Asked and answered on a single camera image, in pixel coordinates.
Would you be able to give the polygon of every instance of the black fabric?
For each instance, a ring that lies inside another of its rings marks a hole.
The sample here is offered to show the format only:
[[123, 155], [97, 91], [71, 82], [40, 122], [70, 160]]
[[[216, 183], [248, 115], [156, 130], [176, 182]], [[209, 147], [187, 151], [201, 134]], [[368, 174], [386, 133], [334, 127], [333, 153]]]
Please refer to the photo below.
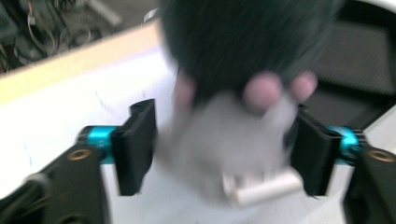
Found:
[[323, 55], [312, 66], [319, 80], [360, 91], [394, 95], [389, 34], [385, 28], [338, 22]]

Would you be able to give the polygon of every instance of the brass screw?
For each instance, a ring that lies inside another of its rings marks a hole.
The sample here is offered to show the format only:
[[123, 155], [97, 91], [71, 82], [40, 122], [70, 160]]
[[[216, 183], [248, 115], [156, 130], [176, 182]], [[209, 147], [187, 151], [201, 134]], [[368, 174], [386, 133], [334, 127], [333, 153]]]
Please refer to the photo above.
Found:
[[393, 155], [387, 152], [383, 151], [378, 151], [378, 150], [370, 150], [368, 151], [369, 156], [373, 157], [376, 160], [379, 161], [385, 161], [385, 162], [395, 162], [396, 159]]
[[67, 159], [70, 161], [79, 161], [89, 157], [90, 155], [91, 151], [89, 149], [79, 149], [67, 155]]

